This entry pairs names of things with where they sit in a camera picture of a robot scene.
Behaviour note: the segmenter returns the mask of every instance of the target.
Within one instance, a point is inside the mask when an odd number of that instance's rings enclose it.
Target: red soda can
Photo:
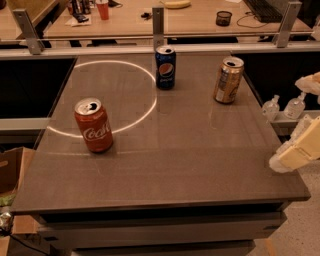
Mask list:
[[[86,98],[79,101],[75,106],[74,116],[90,151],[103,152],[112,146],[108,115],[100,100]]]

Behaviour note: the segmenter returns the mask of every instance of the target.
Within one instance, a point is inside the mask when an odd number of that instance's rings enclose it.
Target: desk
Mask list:
[[[30,2],[29,5],[28,2],[25,5],[18,1],[8,2],[6,7],[0,10],[0,44],[13,42],[16,39],[21,39],[22,36],[21,29],[17,25],[11,10],[26,8],[32,24],[36,26],[58,2],[59,0],[46,0],[38,4],[36,2]]]
[[[8,4],[0,10],[0,24],[0,42],[2,40],[13,41],[21,35],[21,30],[17,26]]]
[[[56,248],[269,236],[309,193],[298,172],[268,167],[280,142],[244,79],[232,105],[212,99],[224,57],[178,53],[176,86],[161,91],[153,54],[80,56],[14,212],[38,219]],[[102,154],[88,152],[73,117],[89,96],[113,130]]]
[[[140,15],[152,11],[152,1],[122,0],[122,8],[109,8],[110,19],[102,21],[97,9],[92,9],[92,24],[90,26],[71,27],[65,23],[71,18],[65,10],[45,34],[46,38],[90,38],[90,37],[126,37],[126,36],[152,36],[152,20],[144,20]],[[228,27],[219,27],[215,24],[216,13],[221,10],[233,13],[231,24]],[[280,23],[270,23],[260,27],[259,21],[253,16],[240,21],[250,11],[245,3],[231,3],[223,0],[206,1],[193,0],[192,6],[179,10],[164,10],[164,34],[166,36],[196,36],[196,35],[266,35],[278,31]],[[312,30],[297,19],[293,32],[311,34]]]

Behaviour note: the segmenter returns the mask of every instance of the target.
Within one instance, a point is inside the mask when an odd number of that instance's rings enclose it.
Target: blue soda can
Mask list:
[[[176,74],[176,52],[169,45],[156,49],[156,84],[159,89],[169,90],[174,87]]]

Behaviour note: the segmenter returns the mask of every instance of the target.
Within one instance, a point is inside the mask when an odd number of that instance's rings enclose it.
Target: soda can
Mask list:
[[[156,84],[159,89],[169,90],[174,87],[176,74],[176,52],[169,45],[156,49]]]
[[[112,146],[108,115],[100,100],[86,98],[79,101],[75,106],[74,116],[90,151],[99,153]]]
[[[235,100],[243,70],[243,60],[231,56],[223,59],[213,92],[217,102],[228,104]]]
[[[13,224],[13,216],[9,211],[0,214],[0,229],[10,233]]]

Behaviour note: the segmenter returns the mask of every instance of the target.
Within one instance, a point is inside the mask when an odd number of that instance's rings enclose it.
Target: white bottle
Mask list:
[[[262,114],[267,117],[268,121],[272,122],[279,113],[279,95],[274,95],[272,100],[267,101],[262,106]]]
[[[301,92],[298,98],[291,99],[284,109],[284,115],[290,119],[298,119],[298,117],[303,112],[306,104],[304,103],[304,98],[306,97],[305,92]]]

